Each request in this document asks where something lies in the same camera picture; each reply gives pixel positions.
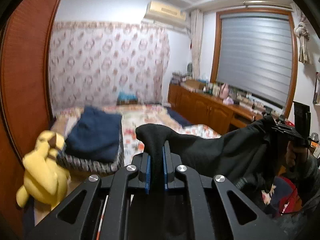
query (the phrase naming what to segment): window blind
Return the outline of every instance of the window blind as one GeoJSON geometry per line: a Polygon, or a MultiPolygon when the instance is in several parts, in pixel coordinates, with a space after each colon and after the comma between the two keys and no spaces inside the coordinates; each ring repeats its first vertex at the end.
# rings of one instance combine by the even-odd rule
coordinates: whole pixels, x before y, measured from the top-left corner
{"type": "Polygon", "coordinates": [[[221,15],[217,81],[247,90],[281,106],[292,68],[289,17],[273,13],[221,15]]]}

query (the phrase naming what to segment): folded dark blue garment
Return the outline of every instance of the folded dark blue garment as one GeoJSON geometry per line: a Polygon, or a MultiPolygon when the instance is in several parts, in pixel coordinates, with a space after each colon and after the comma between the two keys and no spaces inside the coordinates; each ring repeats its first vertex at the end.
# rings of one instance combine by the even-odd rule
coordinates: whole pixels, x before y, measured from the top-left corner
{"type": "Polygon", "coordinates": [[[119,147],[120,114],[107,114],[86,106],[66,139],[65,152],[78,158],[113,162],[119,147]]]}

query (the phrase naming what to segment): wardrobe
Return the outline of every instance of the wardrobe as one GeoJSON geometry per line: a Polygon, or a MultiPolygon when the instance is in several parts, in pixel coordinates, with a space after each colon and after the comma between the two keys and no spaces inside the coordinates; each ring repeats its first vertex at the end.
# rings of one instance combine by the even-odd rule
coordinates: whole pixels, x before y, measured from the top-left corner
{"type": "Polygon", "coordinates": [[[0,229],[22,238],[22,157],[52,118],[48,45],[60,0],[22,0],[0,31],[0,229]]]}

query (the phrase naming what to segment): white wall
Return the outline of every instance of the white wall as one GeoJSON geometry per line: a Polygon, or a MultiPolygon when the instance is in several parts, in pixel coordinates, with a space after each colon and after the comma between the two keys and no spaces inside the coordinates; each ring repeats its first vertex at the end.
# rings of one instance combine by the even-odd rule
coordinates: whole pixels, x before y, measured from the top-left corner
{"type": "MultiPolygon", "coordinates": [[[[294,13],[292,14],[292,16],[295,25],[297,25],[299,23],[297,16],[294,13]]],[[[200,56],[200,74],[205,74],[209,79],[212,69],[214,39],[216,31],[215,27],[216,12],[211,11],[204,13],[204,31],[200,56]]],[[[310,32],[310,41],[308,42],[308,48],[314,64],[304,65],[301,62],[298,63],[297,86],[294,94],[294,101],[310,106],[310,133],[316,132],[320,135],[320,106],[314,106],[312,103],[316,82],[316,72],[320,72],[320,63],[318,61],[320,57],[320,39],[318,38],[315,30],[310,24],[307,24],[307,27],[310,32]]],[[[294,122],[293,106],[289,115],[289,120],[291,122],[294,122]]]]}
{"type": "MultiPolygon", "coordinates": [[[[150,0],[61,0],[56,21],[115,21],[140,23],[150,0]]],[[[186,72],[190,61],[190,38],[168,30],[170,60],[162,83],[163,101],[167,101],[173,71],[186,72]]]]}

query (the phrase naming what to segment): tied curtain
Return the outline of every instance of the tied curtain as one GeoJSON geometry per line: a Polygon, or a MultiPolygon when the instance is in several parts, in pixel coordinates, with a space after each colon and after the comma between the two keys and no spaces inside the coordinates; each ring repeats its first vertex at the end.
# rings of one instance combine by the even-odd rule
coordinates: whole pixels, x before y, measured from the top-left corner
{"type": "Polygon", "coordinates": [[[310,40],[310,34],[306,27],[306,22],[308,20],[301,9],[295,3],[292,3],[291,7],[299,20],[298,26],[294,29],[294,33],[298,37],[300,42],[299,61],[304,64],[311,64],[312,62],[307,45],[307,42],[310,40]]]}
{"type": "Polygon", "coordinates": [[[119,92],[161,103],[169,54],[166,29],[156,25],[56,22],[49,50],[52,111],[115,105],[119,92]]]}
{"type": "Polygon", "coordinates": [[[203,34],[203,12],[196,9],[191,12],[191,53],[192,53],[192,77],[200,78],[200,54],[203,34]]]}

